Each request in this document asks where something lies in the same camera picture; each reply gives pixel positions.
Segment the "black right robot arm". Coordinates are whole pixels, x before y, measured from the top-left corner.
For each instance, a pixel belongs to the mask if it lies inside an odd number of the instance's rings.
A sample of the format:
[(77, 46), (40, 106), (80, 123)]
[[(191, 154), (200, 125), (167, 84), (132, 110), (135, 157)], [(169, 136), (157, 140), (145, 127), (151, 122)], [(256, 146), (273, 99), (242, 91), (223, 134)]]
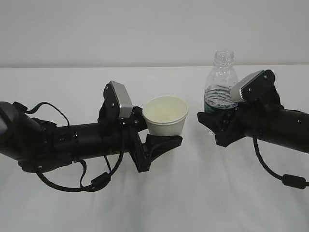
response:
[(304, 153), (309, 151), (309, 115), (285, 109), (276, 91), (239, 103), (227, 113), (199, 112), (197, 119), (214, 133), (216, 144), (222, 147), (250, 137)]

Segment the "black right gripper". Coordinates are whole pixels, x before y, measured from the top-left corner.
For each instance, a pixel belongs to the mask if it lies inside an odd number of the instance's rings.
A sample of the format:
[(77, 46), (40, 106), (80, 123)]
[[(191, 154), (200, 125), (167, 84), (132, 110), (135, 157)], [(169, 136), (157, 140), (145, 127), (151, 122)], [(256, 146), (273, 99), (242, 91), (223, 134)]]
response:
[(219, 146), (227, 147), (244, 137), (251, 137), (257, 146), (261, 113), (255, 108), (237, 107), (218, 114), (198, 112), (197, 119), (215, 135)]

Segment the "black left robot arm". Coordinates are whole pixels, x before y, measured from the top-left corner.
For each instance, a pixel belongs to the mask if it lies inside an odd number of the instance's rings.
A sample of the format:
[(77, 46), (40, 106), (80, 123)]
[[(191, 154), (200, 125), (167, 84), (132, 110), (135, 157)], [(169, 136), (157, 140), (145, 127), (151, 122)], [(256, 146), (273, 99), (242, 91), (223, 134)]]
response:
[(138, 172), (146, 172), (150, 164), (164, 153), (177, 148), (182, 137), (147, 135), (142, 143), (139, 132), (147, 128), (142, 109), (133, 108), (131, 117), (119, 120), (101, 120), (97, 123), (58, 127), (55, 123), (31, 118), (20, 108), (1, 102), (0, 108), (13, 123), (23, 147), (18, 144), (4, 121), (0, 122), (0, 152), (18, 161), (23, 171), (34, 170), (28, 160), (32, 155), (43, 172), (68, 166), (74, 161), (128, 152)]

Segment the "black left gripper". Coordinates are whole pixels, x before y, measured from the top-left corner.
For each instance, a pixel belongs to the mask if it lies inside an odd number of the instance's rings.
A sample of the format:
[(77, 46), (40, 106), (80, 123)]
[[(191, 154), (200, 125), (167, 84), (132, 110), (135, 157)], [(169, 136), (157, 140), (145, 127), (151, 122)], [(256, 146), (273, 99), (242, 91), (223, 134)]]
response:
[(128, 151), (139, 173), (150, 170), (151, 162), (181, 145), (179, 135), (156, 136), (147, 134), (142, 143), (139, 132), (147, 129), (142, 108), (134, 106), (129, 118), (122, 120), (125, 135), (125, 151)]

